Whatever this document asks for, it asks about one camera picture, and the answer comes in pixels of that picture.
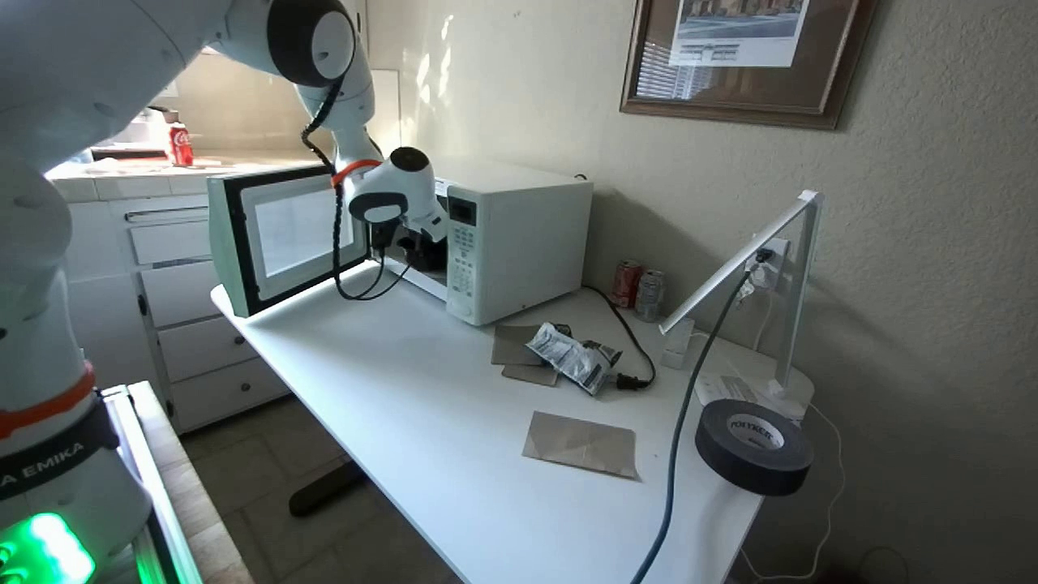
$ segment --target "green light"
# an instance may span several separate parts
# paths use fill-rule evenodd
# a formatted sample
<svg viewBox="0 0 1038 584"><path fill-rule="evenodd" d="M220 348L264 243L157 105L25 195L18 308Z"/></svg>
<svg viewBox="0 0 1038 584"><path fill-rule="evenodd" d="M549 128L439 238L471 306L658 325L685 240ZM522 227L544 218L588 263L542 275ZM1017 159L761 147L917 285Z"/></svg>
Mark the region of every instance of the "green light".
<svg viewBox="0 0 1038 584"><path fill-rule="evenodd" d="M0 582L70 582L85 584L93 559L56 513L41 513L0 532Z"/></svg>

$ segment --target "cabinet drawer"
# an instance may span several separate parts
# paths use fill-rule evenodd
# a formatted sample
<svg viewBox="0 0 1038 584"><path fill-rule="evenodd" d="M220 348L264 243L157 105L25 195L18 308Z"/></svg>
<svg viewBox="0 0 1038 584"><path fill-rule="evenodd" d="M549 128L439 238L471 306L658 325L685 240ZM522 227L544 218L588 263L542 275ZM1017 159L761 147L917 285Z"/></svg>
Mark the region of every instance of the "cabinet drawer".
<svg viewBox="0 0 1038 584"><path fill-rule="evenodd" d="M140 274L140 283L157 328L218 316L218 306L209 300L209 291L218 285L210 263L151 268Z"/></svg>
<svg viewBox="0 0 1038 584"><path fill-rule="evenodd" d="M246 363L169 386L180 431L215 425L236 411L272 402L281 395L289 395L289 390L264 361L246 361Z"/></svg>
<svg viewBox="0 0 1038 584"><path fill-rule="evenodd" d="M167 328L161 332L161 350L172 384L258 357L225 319Z"/></svg>
<svg viewBox="0 0 1038 584"><path fill-rule="evenodd" d="M133 257L143 267L209 259L209 223L151 223L129 230Z"/></svg>

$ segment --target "black tape roll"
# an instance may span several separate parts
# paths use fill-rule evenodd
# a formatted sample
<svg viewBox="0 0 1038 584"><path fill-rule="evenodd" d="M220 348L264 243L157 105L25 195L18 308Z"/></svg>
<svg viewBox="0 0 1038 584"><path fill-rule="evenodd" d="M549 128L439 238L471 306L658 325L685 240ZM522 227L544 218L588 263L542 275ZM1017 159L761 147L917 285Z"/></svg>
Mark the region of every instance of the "black tape roll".
<svg viewBox="0 0 1038 584"><path fill-rule="evenodd" d="M694 447L720 476L762 496L794 493L814 460L794 423L743 399L709 402Z"/></svg>

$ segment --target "white desk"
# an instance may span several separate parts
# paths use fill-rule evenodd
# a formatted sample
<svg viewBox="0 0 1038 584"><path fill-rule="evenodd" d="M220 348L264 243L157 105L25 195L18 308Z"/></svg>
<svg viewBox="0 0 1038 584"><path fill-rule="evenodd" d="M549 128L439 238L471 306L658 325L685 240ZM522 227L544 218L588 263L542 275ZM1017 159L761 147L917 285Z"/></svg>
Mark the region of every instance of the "white desk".
<svg viewBox="0 0 1038 584"><path fill-rule="evenodd" d="M473 584L630 582L667 509L669 440L689 369L658 369L645 393L602 399L500 376L495 328L456 320L431 295L398 285L379 301L344 301L324 283L258 319L218 308L271 361L337 443L369 475L429 545ZM621 369L644 376L603 300L579 291L514 320L567 320L575 337L622 348ZM657 328L636 325L658 357ZM718 344L705 378L765 378L773 363ZM636 431L644 480L522 456L531 411ZM645 582L723 582L761 496L720 480L694 450L701 405L689 411L669 542Z"/></svg>

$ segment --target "cabinet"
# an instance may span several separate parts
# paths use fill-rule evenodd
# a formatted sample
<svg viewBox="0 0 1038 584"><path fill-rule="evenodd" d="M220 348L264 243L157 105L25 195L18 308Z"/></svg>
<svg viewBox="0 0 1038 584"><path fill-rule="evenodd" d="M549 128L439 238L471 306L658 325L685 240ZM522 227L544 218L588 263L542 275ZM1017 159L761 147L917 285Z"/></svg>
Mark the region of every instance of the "cabinet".
<svg viewBox="0 0 1038 584"><path fill-rule="evenodd" d="M70 308L101 386L151 378L180 431L289 393L209 300L201 191L70 209Z"/></svg>

